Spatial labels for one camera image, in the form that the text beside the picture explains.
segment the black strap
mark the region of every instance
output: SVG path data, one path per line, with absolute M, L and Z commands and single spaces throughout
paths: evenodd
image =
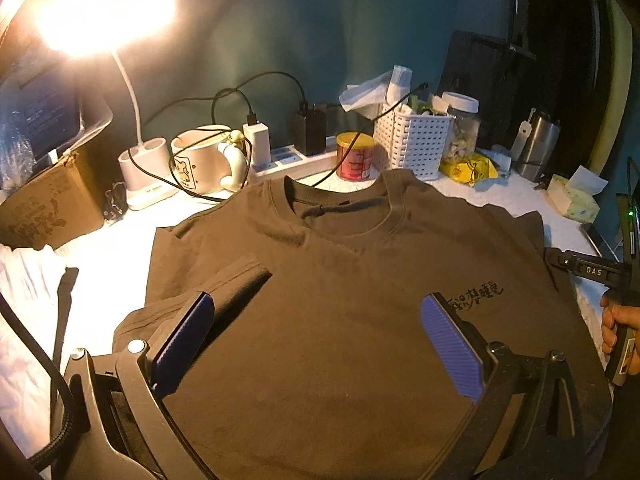
M 68 267 L 60 280 L 58 286 L 58 324 L 56 325 L 56 338 L 53 343 L 53 364 L 60 370 L 60 361 L 62 360 L 62 343 L 65 340 L 66 324 L 69 321 L 69 313 L 71 312 L 71 291 L 74 289 L 79 270 L 75 267 Z M 50 406 L 51 415 L 56 407 L 58 400 L 58 391 L 53 383 L 50 390 Z

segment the lamp head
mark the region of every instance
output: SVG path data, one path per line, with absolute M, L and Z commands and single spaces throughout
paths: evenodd
M 53 0 L 36 19 L 47 45 L 73 57 L 113 51 L 171 22 L 175 0 Z

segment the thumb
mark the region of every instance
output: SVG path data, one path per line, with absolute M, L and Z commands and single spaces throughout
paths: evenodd
M 616 323 L 628 325 L 634 330 L 640 330 L 640 308 L 635 306 L 613 305 L 611 315 Z

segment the black charger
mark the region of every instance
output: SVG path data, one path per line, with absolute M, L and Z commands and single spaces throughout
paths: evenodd
M 296 149 L 306 156 L 318 155 L 326 150 L 326 114 L 322 110 L 309 110 L 306 102 L 291 117 L 290 133 Z

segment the red can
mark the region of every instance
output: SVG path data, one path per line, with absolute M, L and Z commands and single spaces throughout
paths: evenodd
M 336 137 L 338 160 L 342 160 L 344 152 L 349 149 L 356 135 L 354 132 L 348 132 Z M 351 148 L 349 155 L 347 155 L 347 158 L 344 159 L 344 162 L 340 165 L 340 168 L 338 168 L 336 172 L 338 176 L 350 182 L 367 180 L 371 170 L 371 157 L 373 156 L 373 147 L 375 145 L 376 141 L 373 140 L 373 137 L 367 134 L 360 134 L 358 140 L 356 140 Z

